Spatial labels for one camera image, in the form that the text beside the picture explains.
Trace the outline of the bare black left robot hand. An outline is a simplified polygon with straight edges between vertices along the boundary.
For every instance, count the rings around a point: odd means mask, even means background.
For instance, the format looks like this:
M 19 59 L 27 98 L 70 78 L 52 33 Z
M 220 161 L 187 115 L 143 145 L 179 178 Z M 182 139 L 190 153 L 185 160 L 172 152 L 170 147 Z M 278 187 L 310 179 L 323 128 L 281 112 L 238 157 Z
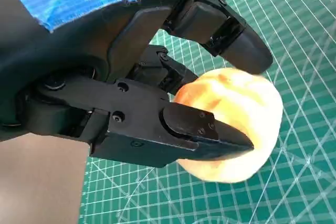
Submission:
M 62 137 L 151 167 L 252 150 L 212 113 L 169 101 L 196 75 L 150 43 L 159 29 L 251 74 L 273 62 L 226 0 L 1 0 L 1 140 Z

